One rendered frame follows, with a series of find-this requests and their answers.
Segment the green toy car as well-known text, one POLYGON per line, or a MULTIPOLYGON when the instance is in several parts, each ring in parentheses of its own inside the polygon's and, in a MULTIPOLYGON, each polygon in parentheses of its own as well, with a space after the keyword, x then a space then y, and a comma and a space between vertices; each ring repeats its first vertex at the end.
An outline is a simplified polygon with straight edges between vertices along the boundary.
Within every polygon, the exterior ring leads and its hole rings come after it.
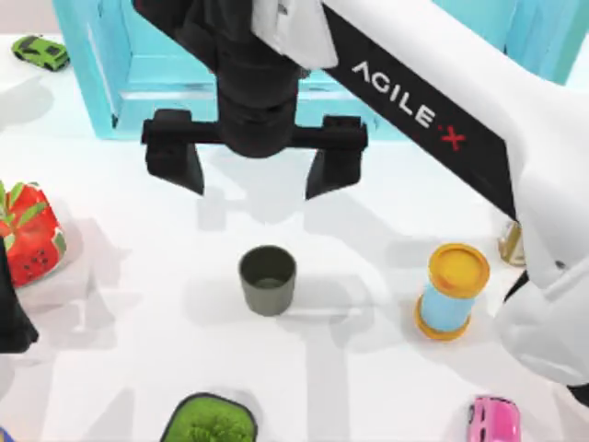
POLYGON ((61 71, 70 63, 69 54, 63 44, 37 35, 19 38, 12 44, 11 52, 18 60, 50 72, 61 71))

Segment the red fruit-print box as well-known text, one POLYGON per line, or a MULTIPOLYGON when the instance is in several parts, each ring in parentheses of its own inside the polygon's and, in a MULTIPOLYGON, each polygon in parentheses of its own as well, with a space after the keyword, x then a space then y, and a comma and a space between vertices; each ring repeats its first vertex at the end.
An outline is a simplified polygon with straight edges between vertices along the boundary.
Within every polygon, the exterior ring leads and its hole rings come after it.
POLYGON ((62 227, 36 182, 8 189, 0 181, 0 236, 16 288, 53 271, 67 250, 62 227))

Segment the pale gold bottle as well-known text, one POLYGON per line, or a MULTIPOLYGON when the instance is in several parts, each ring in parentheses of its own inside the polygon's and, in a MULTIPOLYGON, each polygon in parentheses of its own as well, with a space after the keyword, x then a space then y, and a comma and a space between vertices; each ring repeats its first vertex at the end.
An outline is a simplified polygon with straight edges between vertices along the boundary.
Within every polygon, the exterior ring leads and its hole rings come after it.
POLYGON ((525 267, 525 254, 521 226, 509 220, 498 238, 498 251, 501 259, 514 267, 525 267))

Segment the grey-green cup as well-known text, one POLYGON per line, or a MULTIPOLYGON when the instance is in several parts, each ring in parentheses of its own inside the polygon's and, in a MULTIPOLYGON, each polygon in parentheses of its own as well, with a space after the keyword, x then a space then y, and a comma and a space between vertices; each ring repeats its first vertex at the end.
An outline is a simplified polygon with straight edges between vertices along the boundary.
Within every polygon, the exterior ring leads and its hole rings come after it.
POLYGON ((276 245, 246 252, 238 274, 248 308, 263 317, 282 315, 292 304, 297 264, 291 253, 276 245))

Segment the yellow and blue can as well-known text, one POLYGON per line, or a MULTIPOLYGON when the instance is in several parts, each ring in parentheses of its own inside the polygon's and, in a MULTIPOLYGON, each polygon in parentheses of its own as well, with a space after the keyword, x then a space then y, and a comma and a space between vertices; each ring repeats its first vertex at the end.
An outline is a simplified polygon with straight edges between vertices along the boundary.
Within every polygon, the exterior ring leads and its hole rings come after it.
POLYGON ((430 339, 457 339, 468 328, 477 296, 489 281, 489 263, 467 244, 446 243, 431 255, 428 276, 415 305, 415 323, 430 339))

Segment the light blue rack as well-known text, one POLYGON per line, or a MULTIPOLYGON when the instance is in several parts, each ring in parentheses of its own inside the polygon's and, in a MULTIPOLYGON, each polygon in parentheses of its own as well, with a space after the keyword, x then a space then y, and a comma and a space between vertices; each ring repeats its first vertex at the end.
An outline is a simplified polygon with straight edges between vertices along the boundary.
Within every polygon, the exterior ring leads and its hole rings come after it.
MULTIPOLYGON (((529 72, 567 81, 589 0, 432 0, 529 72)), ((133 9, 132 0, 52 0, 95 134, 138 138, 157 109, 216 116, 214 76, 133 9)))

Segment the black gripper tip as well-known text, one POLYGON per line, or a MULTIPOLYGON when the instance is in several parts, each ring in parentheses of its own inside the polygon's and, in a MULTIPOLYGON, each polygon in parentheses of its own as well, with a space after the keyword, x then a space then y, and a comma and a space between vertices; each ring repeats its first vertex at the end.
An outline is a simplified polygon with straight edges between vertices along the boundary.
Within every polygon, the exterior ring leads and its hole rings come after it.
POLYGON ((37 329, 17 298, 6 247, 0 239, 0 354, 23 354, 38 339, 37 329))

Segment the pale grey rounded box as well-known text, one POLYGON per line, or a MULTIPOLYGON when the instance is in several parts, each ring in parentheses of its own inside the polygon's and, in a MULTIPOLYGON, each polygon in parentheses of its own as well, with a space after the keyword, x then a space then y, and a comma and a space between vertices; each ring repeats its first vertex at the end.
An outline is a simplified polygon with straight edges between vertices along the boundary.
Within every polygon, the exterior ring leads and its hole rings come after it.
POLYGON ((253 0, 251 30, 307 70, 339 62, 322 0, 253 0))

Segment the black pot with green plant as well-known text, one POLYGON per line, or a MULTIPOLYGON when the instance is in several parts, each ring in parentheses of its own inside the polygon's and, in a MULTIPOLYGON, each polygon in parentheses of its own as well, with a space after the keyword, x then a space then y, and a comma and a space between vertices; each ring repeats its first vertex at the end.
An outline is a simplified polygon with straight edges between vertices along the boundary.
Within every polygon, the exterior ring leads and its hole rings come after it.
POLYGON ((199 392, 179 402, 159 442, 257 442, 257 438, 258 423, 248 407, 199 392))

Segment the pink toy car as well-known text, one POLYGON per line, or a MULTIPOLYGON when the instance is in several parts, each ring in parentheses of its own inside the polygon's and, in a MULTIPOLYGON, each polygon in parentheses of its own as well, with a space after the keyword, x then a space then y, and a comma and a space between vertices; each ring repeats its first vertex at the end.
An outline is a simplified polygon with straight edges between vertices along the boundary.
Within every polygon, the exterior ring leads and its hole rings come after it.
POLYGON ((468 406, 467 442, 522 442, 521 414, 504 397, 477 396, 468 406))

